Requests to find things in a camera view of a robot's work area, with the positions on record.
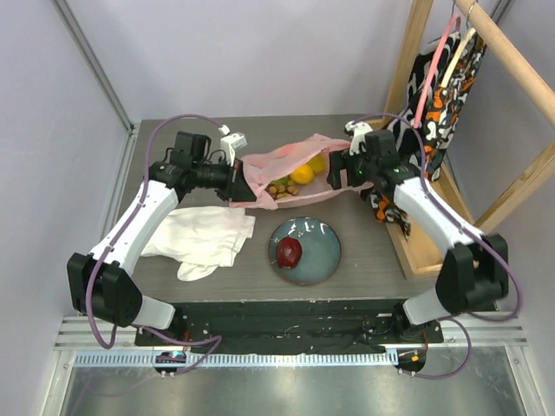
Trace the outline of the pink plastic bag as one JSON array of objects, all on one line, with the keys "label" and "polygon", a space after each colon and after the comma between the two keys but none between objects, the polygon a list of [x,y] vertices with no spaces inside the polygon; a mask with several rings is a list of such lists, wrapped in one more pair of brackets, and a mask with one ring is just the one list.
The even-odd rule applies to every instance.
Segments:
[{"label": "pink plastic bag", "polygon": [[359,186],[347,184],[346,172],[341,172],[342,187],[332,189],[327,183],[328,169],[320,172],[307,185],[298,185],[298,194],[274,199],[266,189],[274,180],[293,173],[298,167],[308,163],[313,157],[329,157],[333,151],[347,151],[350,142],[331,139],[314,134],[306,140],[281,146],[269,153],[254,153],[241,158],[246,182],[256,196],[253,202],[231,202],[231,208],[265,209],[275,211],[279,208],[293,208],[315,204],[335,197],[341,192],[359,192],[371,187],[369,182]]}]

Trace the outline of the red fake apple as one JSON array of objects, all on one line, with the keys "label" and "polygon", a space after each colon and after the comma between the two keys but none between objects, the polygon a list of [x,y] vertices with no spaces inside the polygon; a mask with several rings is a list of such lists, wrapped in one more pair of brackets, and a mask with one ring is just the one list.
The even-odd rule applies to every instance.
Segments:
[{"label": "red fake apple", "polygon": [[276,246],[276,263],[282,269],[294,269],[297,267],[303,255],[300,241],[293,237],[282,238]]}]

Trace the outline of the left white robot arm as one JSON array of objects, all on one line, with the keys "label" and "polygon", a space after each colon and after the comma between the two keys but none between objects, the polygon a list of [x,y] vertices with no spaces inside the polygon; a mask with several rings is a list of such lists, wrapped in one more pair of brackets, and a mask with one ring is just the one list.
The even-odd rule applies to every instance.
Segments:
[{"label": "left white robot arm", "polygon": [[236,151],[246,145],[243,133],[229,133],[220,141],[224,158],[212,162],[206,154],[211,140],[203,134],[179,132],[162,161],[147,165],[134,202],[114,228],[89,253],[69,259],[70,294],[75,310],[125,328],[154,328],[167,346],[185,333],[173,305],[144,296],[132,275],[148,240],[167,214],[196,188],[213,189],[223,201],[253,202],[243,164]]}]

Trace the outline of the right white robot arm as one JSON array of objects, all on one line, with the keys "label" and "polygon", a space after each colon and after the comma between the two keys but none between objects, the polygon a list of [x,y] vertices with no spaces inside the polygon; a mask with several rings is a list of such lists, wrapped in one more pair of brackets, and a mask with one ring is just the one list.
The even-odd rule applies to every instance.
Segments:
[{"label": "right white robot arm", "polygon": [[333,189],[372,183],[416,220],[443,256],[435,286],[405,301],[392,320],[396,339],[413,341],[425,323],[473,312],[506,297],[506,240],[486,235],[445,203],[416,167],[401,159],[389,130],[355,137],[350,149],[331,152],[329,163],[327,181]]}]

